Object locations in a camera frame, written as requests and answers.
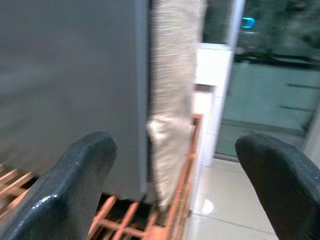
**glass door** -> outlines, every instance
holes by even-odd
[[[320,4],[247,0],[236,42],[216,154],[262,133],[301,148],[320,98]]]

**glossy floor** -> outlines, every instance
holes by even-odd
[[[203,166],[185,240],[277,240],[239,163]]]

